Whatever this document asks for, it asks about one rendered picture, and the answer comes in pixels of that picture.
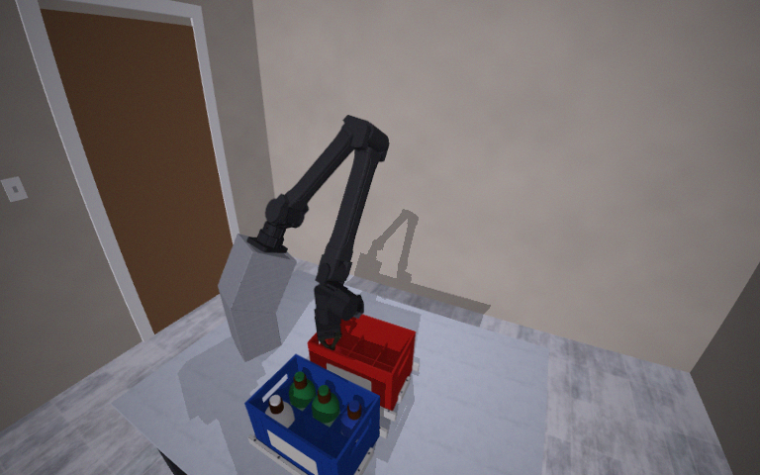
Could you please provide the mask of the green bottle with pale green label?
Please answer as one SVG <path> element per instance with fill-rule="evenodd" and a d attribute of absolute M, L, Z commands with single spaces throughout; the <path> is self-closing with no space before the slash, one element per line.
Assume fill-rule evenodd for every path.
<path fill-rule="evenodd" d="M 330 427 L 340 413 L 337 396 L 327 385 L 320 386 L 312 403 L 313 418 Z"/>
<path fill-rule="evenodd" d="M 315 385 L 302 371 L 297 372 L 293 380 L 289 388 L 290 404 L 304 411 L 317 395 Z"/>

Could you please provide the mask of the white bottle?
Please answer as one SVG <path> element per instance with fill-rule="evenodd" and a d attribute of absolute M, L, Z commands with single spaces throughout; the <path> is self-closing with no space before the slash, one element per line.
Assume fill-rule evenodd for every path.
<path fill-rule="evenodd" d="M 288 428 L 294 421 L 294 413 L 292 407 L 282 401 L 282 398 L 278 395 L 273 395 L 269 399 L 269 407 L 266 409 L 265 414 Z M 284 404 L 284 405 L 283 405 Z"/>

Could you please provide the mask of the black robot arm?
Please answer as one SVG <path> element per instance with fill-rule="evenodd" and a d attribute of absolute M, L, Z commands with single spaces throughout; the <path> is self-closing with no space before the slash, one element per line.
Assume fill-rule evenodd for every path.
<path fill-rule="evenodd" d="M 364 313 L 361 295 L 355 295 L 343 284 L 352 265 L 354 240 L 374 172 L 378 162 L 385 161 L 389 147 L 388 137 L 368 121 L 350 115 L 343 121 L 337 136 L 299 182 L 267 204 L 267 222 L 258 236 L 247 239 L 263 252 L 286 253 L 288 248 L 282 245 L 286 229 L 303 224 L 311 198 L 354 151 L 332 236 L 318 268 L 316 281 L 321 284 L 314 288 L 316 306 L 328 309 L 329 326 L 341 324 L 341 319 L 359 319 Z"/>

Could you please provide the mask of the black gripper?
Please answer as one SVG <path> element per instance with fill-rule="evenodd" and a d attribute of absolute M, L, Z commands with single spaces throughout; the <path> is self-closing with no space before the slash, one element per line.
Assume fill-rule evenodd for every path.
<path fill-rule="evenodd" d="M 320 309 L 316 306 L 315 322 L 317 329 L 318 341 L 326 348 L 334 349 L 335 345 L 341 338 L 340 324 L 329 326 L 328 309 Z M 334 338 L 332 346 L 329 346 L 325 339 Z"/>

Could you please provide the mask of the red plastic crate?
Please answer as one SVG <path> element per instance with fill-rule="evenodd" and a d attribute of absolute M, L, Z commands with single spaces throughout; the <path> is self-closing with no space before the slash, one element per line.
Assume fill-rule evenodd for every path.
<path fill-rule="evenodd" d="M 341 319 L 340 330 L 342 354 L 319 345 L 315 333 L 310 361 L 379 395 L 380 406 L 393 411 L 413 370 L 416 332 L 365 315 Z"/>

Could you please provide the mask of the red bottle with pink label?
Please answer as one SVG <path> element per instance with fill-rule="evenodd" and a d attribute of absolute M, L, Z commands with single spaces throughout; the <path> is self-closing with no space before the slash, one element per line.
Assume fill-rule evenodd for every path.
<path fill-rule="evenodd" d="M 329 346 L 332 346 L 332 344 L 333 344 L 333 338 L 327 339 L 326 342 L 328 343 Z M 339 348 L 338 345 L 336 345 L 333 350 L 336 351 L 336 352 L 342 353 L 341 349 Z"/>

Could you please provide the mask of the blue plastic crate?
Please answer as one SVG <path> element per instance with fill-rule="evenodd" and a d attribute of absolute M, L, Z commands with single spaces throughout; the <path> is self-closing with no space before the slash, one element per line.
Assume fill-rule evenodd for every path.
<path fill-rule="evenodd" d="M 337 396 L 340 414 L 330 427 L 313 418 L 314 399 L 304 411 L 290 404 L 289 388 L 294 382 L 294 374 L 299 371 L 304 372 L 314 383 L 317 395 L 320 386 L 327 385 Z M 263 403 L 262 398 L 286 374 L 288 379 Z M 265 414 L 269 407 L 269 399 L 273 395 L 282 397 L 283 401 L 285 400 L 284 402 L 293 409 L 296 420 L 288 428 Z M 367 413 L 352 436 L 348 438 L 341 434 L 340 418 L 352 400 L 357 400 Z M 369 448 L 373 448 L 380 433 L 379 395 L 298 354 L 295 354 L 244 404 L 256 439 L 308 475 L 354 475 Z M 356 442 L 368 422 L 368 426 Z"/>

